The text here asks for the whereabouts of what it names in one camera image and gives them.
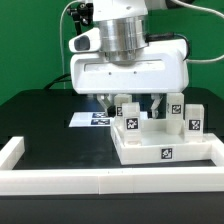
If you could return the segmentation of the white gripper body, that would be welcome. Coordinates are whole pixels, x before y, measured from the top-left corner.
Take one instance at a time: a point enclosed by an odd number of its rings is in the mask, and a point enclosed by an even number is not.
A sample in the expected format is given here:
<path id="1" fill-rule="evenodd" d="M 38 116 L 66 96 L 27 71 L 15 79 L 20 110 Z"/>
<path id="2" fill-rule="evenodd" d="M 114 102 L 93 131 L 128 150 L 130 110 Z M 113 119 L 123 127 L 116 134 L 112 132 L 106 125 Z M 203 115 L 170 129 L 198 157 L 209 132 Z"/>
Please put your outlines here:
<path id="1" fill-rule="evenodd" d="M 189 83 L 185 57 L 183 39 L 151 42 L 126 62 L 109 62 L 101 52 L 74 54 L 72 85 L 79 94 L 178 93 Z"/>

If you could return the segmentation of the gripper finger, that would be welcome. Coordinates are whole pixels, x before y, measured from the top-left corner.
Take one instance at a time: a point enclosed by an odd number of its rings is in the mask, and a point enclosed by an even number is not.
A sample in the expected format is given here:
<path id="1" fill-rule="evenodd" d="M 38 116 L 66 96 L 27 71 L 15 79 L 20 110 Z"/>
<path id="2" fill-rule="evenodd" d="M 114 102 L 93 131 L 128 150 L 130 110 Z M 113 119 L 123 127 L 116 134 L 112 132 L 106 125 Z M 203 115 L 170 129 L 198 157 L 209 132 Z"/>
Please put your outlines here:
<path id="1" fill-rule="evenodd" d="M 108 94 L 98 94 L 97 100 L 98 100 L 99 104 L 103 107 L 105 114 L 109 115 L 109 109 L 112 106 L 112 103 L 109 99 L 109 95 Z"/>
<path id="2" fill-rule="evenodd" d="M 152 99 L 152 105 L 151 105 L 152 117 L 157 118 L 159 115 L 158 107 L 163 99 L 163 95 L 162 94 L 152 94 L 151 99 Z"/>

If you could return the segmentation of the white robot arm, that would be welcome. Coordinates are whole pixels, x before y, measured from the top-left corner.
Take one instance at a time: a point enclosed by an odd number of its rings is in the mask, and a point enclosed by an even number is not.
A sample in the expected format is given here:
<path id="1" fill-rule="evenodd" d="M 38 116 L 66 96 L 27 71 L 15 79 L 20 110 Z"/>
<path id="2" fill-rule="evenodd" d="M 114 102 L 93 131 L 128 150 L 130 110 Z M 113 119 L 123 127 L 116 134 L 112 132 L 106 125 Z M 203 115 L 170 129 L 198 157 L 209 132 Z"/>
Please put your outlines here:
<path id="1" fill-rule="evenodd" d="M 150 94 L 158 116 L 161 96 L 180 93 L 189 83 L 189 42 L 175 33 L 149 34 L 150 10 L 186 7 L 194 0 L 85 0 L 80 17 L 94 27 L 69 41 L 70 71 L 79 94 L 96 94 L 108 108 L 110 94 Z"/>

